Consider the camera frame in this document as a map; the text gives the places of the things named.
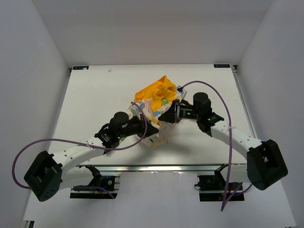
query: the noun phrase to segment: robotic arm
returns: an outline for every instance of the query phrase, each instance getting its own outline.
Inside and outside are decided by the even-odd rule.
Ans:
[[[140,108],[144,107],[144,103],[138,102],[138,105]],[[131,106],[130,109],[131,118],[127,113],[116,113],[109,123],[85,142],[86,146],[78,145],[54,154],[47,151],[38,154],[24,177],[38,200],[46,201],[60,189],[77,185],[94,186],[101,176],[99,171],[92,165],[76,166],[110,151],[95,149],[92,146],[111,149],[116,148],[125,137],[135,134],[143,136],[146,123],[142,113],[135,106]],[[202,132],[229,144],[229,124],[224,118],[212,112],[211,101],[206,93],[196,93],[193,96],[193,105],[183,99],[173,101],[170,109],[160,116],[159,120],[178,123],[183,118],[197,120]],[[148,124],[145,137],[157,132],[158,129]],[[287,167],[274,141],[263,142],[237,129],[232,129],[232,140],[233,149],[247,159],[247,165],[233,165],[230,182],[251,182],[258,189],[265,190],[287,175]],[[216,170],[215,175],[224,181],[227,176],[227,165]]]

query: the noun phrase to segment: wall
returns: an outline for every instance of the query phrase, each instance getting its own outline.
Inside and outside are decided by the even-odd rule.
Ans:
[[[33,0],[69,67],[238,64],[272,0]]]
[[[239,64],[239,80],[257,134],[280,145],[282,179],[298,227],[304,227],[304,1],[274,0]]]
[[[29,142],[50,137],[68,68],[30,0],[0,2],[0,227],[19,227],[29,191],[12,180],[11,165]],[[17,163],[23,176],[47,144],[33,146]]]

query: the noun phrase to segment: white wall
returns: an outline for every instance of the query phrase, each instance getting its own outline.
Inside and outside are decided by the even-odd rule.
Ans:
[[[238,64],[272,0],[33,0],[67,64]]]
[[[19,227],[28,190],[12,180],[11,165],[29,142],[49,137],[65,92],[68,68],[30,0],[0,2],[0,227]],[[33,146],[17,163],[23,176],[46,144]]]
[[[274,0],[239,64],[257,134],[278,142],[282,179],[298,227],[304,227],[304,1]]]

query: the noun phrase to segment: white table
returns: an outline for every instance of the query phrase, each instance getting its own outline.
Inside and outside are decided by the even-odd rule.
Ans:
[[[124,111],[137,91],[163,75],[176,85],[192,80],[213,85],[228,105],[232,125],[250,134],[230,68],[214,68],[213,65],[134,65],[90,66],[88,70],[73,70],[54,137],[85,141],[115,112]],[[227,119],[223,104],[210,88],[192,84],[186,90],[191,103],[196,92],[207,93],[213,111]],[[183,120],[175,129],[172,139],[154,150],[138,145],[87,163],[147,166],[227,163],[228,146],[200,132],[195,122]],[[129,137],[121,146],[135,141],[135,137]],[[49,152],[69,146],[54,142]],[[245,162],[240,154],[234,152],[233,163]],[[230,202],[224,212],[220,212],[220,202],[199,201],[199,193],[193,188],[196,183],[195,173],[123,173],[115,200],[69,199],[70,190],[65,189],[41,203],[31,194],[24,219],[34,220],[34,228],[284,228],[295,225],[280,182],[266,191],[252,189],[245,196],[245,202]]]

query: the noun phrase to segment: orange cloth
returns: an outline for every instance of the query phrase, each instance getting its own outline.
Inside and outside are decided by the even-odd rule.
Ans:
[[[134,102],[152,99],[152,111],[155,112],[163,106],[163,103],[172,104],[172,101],[176,96],[175,88],[175,84],[173,84],[167,76],[164,76],[137,92],[135,94]]]

